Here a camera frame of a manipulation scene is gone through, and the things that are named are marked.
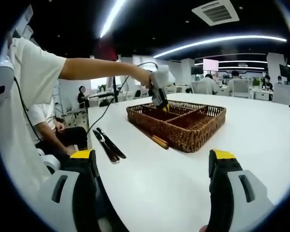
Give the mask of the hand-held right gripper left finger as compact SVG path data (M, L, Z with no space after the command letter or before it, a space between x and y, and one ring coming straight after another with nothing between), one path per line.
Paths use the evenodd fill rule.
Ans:
M94 150L75 152L40 187L38 213L55 232L100 231L95 209Z

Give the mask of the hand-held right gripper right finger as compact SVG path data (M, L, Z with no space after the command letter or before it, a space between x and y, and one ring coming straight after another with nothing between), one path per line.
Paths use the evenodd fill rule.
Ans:
M242 169L234 154L210 150L208 173L209 232L251 232L273 211L267 187L250 170Z

